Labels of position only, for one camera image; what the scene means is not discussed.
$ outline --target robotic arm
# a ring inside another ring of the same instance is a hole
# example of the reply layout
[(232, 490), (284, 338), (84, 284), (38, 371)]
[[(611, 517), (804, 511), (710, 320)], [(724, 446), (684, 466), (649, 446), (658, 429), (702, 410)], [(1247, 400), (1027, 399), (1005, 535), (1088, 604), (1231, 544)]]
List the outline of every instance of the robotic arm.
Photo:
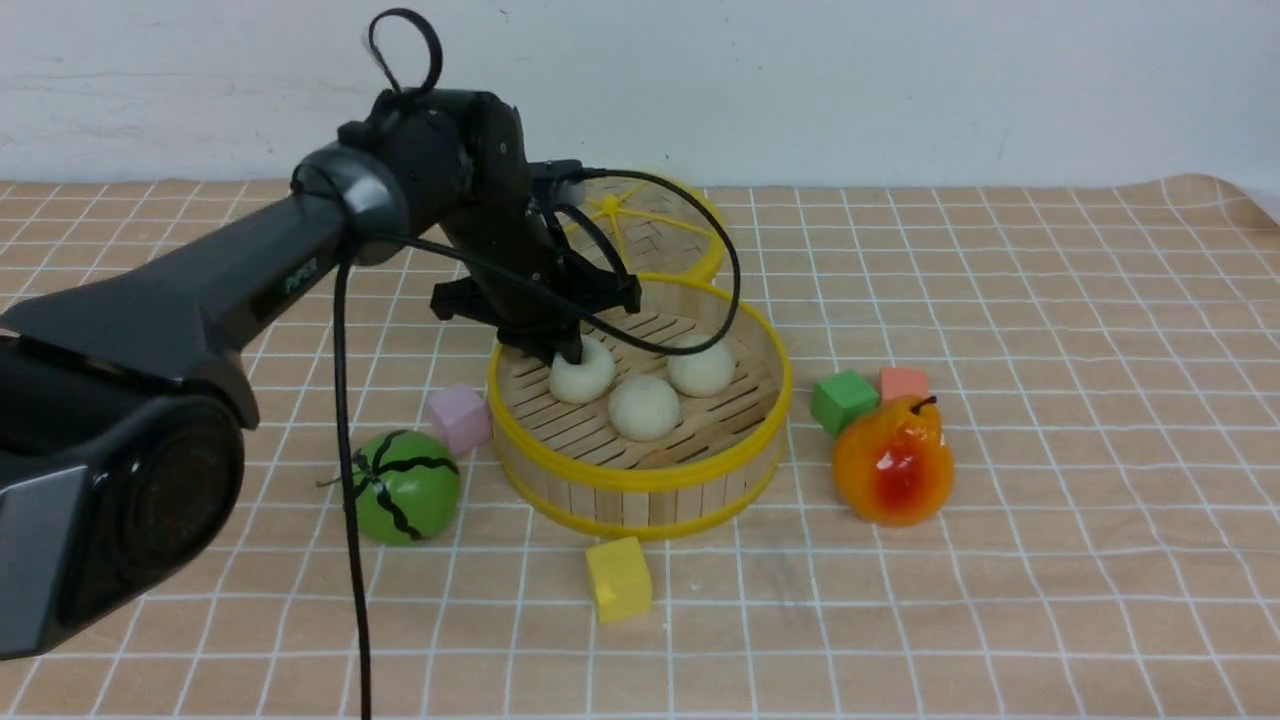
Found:
[(439, 225), (470, 277), (436, 286), (435, 315), (544, 363), (580, 361), (579, 316), (512, 274), (639, 311), (636, 278), (585, 260), (552, 218), (581, 164), (530, 164), (515, 108), (431, 85), (380, 95), (289, 196), (0, 315), (0, 660), (47, 652), (207, 547), (259, 424), (241, 352), (343, 260), (385, 263)]

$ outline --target black cable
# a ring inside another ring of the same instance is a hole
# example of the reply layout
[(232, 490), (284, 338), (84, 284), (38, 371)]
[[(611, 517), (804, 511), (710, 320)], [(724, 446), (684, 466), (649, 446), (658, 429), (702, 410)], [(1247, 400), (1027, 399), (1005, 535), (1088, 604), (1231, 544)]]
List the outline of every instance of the black cable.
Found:
[(372, 647), (369, 637), (369, 602), (365, 598), (365, 571), (360, 560), (360, 523), (356, 516), (356, 478), (351, 469), (351, 419), (347, 410), (347, 281), (351, 258), (338, 264), (333, 286), (333, 387), (338, 425), (338, 462), (342, 473), (342, 510), (347, 525), (347, 553), (351, 560), (351, 587), (356, 603), (356, 642), (360, 646), (360, 717), (372, 720)]
[[(378, 24), (379, 20), (387, 17), (399, 17), (408, 20), (419, 29), (419, 32), (422, 35), (424, 40), (428, 44), (428, 49), (430, 51), (430, 61), (431, 61), (430, 69), (428, 70), (426, 81), (422, 83), (422, 86), (413, 91), (406, 92), (401, 87), (399, 82), (396, 79), (396, 76), (390, 72), (390, 68), (388, 68), (387, 61), (383, 58), (381, 51), (378, 49), (376, 42), (374, 41), (375, 26)], [(379, 68), (381, 68), (383, 73), (387, 76), (387, 79), (390, 82), (392, 91), (396, 96), (399, 96), (401, 99), (406, 97), (416, 99), (429, 94), (431, 90), (435, 88), (435, 83), (439, 81), (440, 68), (443, 65), (443, 51), (440, 49), (440, 40), (436, 36), (435, 29), (431, 27), (431, 24), (417, 13), (403, 8), (396, 8), (380, 13), (372, 19), (372, 22), (369, 23), (367, 44), (369, 44), (369, 51), (374, 55), (374, 60), (378, 63)], [(307, 163), (300, 163), (297, 167), (294, 167), (292, 177), (289, 178), (291, 190), (294, 193), (314, 193), (312, 191), (306, 190), (301, 182), (300, 176), (301, 176), (301, 169), (303, 167), (310, 167), (328, 186), (329, 191), (332, 192), (329, 197), (335, 200), (342, 208), (344, 219), (347, 222), (347, 227), (355, 229), (356, 223), (351, 208), (344, 201), (342, 191), (338, 188), (338, 184), (334, 182), (333, 177), (324, 168), (310, 165)], [(599, 331), (604, 332), (605, 334), (609, 334), (622, 342), (626, 342), (627, 345), (631, 345), (634, 347), (637, 347), (648, 352), (654, 352), (658, 355), (695, 355), (698, 352), (703, 352), (704, 350), (710, 348), (713, 345), (719, 342), (726, 334), (728, 334), (728, 331), (733, 324), (733, 319), (737, 315), (739, 304), (741, 301), (741, 284), (742, 284), (741, 265), (739, 263), (737, 251), (733, 247), (733, 242), (728, 237), (728, 232), (719, 223), (719, 220), (716, 219), (714, 214), (712, 214), (710, 210), (700, 200), (694, 197), (691, 193), (685, 191), (678, 184), (672, 183), (658, 176), (652, 176), (637, 170), (613, 170), (613, 169), (591, 168), (584, 170), (582, 177), (580, 179), (607, 178), (607, 177), (621, 177), (621, 178), (631, 178), (631, 179), (652, 182), (654, 184), (664, 187), (671, 192), (675, 192), (682, 200), (692, 205), (703, 215), (703, 218), (705, 218), (707, 222), (710, 223), (717, 236), (719, 236), (719, 240), (724, 245), (724, 250), (728, 254), (730, 266), (732, 269), (732, 275), (733, 275), (733, 291), (731, 295), (728, 313), (726, 314), (724, 323), (705, 342), (690, 347), (666, 347), (662, 345), (652, 343), (643, 338), (631, 336), (630, 333), (598, 319), (593, 313), (588, 311), (582, 306), (576, 305), (572, 301), (561, 297), (559, 295), (556, 295), (553, 291), (550, 291), (549, 288), (544, 287), (540, 283), (536, 283), (529, 278), (512, 273), (511, 270), (503, 268), (502, 265), (492, 263), (484, 258), (472, 256), (468, 252), (461, 252), (449, 245), (431, 242), (428, 240), (422, 240), (420, 237), (413, 237), (408, 234), (394, 234), (394, 233), (366, 233), (362, 236), (357, 236), (355, 238), (355, 242), (352, 242), (346, 249), (344, 254), (339, 259), (338, 273), (335, 277), (334, 292), (333, 292), (334, 406), (335, 406), (335, 425), (338, 430), (338, 465), (340, 473), (339, 477), (342, 480), (342, 497), (343, 497), (342, 505), (343, 505), (343, 514), (346, 516), (347, 553), (351, 566), (352, 600), (356, 606), (356, 634), (360, 648), (360, 716), (362, 720), (372, 720), (372, 648), (369, 632), (369, 607), (365, 593), (364, 568), (360, 559), (360, 523), (356, 515), (356, 480), (355, 480), (355, 471), (352, 470), (351, 427), (349, 427), (351, 418), (349, 418), (348, 398), (347, 398), (347, 328), (346, 328), (347, 286), (351, 278), (352, 261), (356, 256), (356, 250), (358, 249), (361, 242), (370, 240), (385, 240), (397, 242), (407, 247), (425, 250), (428, 252), (434, 252), (436, 255), (451, 258), (463, 264), (483, 268), (485, 270), (489, 270), (494, 274), (503, 277), (509, 282), (518, 283), (531, 290), (532, 292), (540, 295), (544, 300), (547, 300), (563, 313), (568, 314), (570, 316), (585, 322), (598, 328)], [(600, 246), (600, 251), (604, 252), (605, 259), (613, 266), (613, 270), (616, 273), (618, 273), (621, 277), (625, 277), (627, 274), (626, 268), (622, 264), (622, 259), (618, 255), (617, 250), (608, 241), (608, 237), (604, 236), (603, 231), (600, 231), (600, 228), (590, 220), (590, 218), (588, 218), (581, 210), (579, 210), (572, 205), (562, 205), (557, 208), (557, 211), (562, 211), (570, 218), (572, 218), (573, 222), (576, 222), (582, 227), (584, 232), (591, 236), (591, 240), (598, 246)]]
[(609, 242), (609, 237), (604, 234), (600, 225), (593, 223), (591, 218), (586, 217), (586, 213), (567, 202), (557, 205), (556, 211), (568, 215), (577, 227), (582, 228), (582, 232), (591, 237), (591, 242), (600, 249), (604, 259), (609, 263), (609, 266), (613, 268), (613, 274), (618, 275), (620, 279), (627, 277), (626, 263), (622, 261), (622, 256), (618, 255), (618, 250), (613, 247), (612, 242)]

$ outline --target pink block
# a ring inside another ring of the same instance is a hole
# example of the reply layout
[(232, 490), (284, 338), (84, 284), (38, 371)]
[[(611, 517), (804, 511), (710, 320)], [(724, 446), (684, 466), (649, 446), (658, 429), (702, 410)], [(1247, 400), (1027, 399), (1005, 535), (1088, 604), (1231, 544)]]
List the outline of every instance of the pink block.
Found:
[(493, 437), (489, 406), (470, 386), (453, 386), (426, 398), (431, 429), (449, 446), (449, 452), (462, 455)]
[(881, 368), (881, 404), (914, 395), (929, 396), (929, 375), (914, 368)]

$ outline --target foam cube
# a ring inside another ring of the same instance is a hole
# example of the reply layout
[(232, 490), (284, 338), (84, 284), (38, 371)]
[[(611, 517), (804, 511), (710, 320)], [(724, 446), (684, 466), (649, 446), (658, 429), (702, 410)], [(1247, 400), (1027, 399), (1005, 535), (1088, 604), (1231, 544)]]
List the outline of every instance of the foam cube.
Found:
[(586, 569), (591, 575), (595, 616), (600, 623), (644, 615), (653, 607), (653, 578), (637, 538), (626, 537), (589, 547)]
[(832, 438), (854, 420), (879, 405), (876, 388), (856, 370), (845, 370), (818, 382), (809, 400), (809, 414)]
[(436, 437), (449, 446), (456, 457), (479, 447), (493, 437), (489, 406), (470, 386), (454, 386), (433, 392), (426, 398), (426, 411)]
[(929, 396), (929, 375), (914, 368), (881, 368), (881, 402), (908, 395)]

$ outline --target orange block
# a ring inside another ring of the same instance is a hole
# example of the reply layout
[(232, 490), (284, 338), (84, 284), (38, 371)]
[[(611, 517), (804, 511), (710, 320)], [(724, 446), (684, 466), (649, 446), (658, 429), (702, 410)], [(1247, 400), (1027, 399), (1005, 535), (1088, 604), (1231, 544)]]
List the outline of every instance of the orange block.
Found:
[(929, 377), (924, 370), (914, 368), (881, 368), (881, 405), (906, 395), (916, 397), (929, 396)]

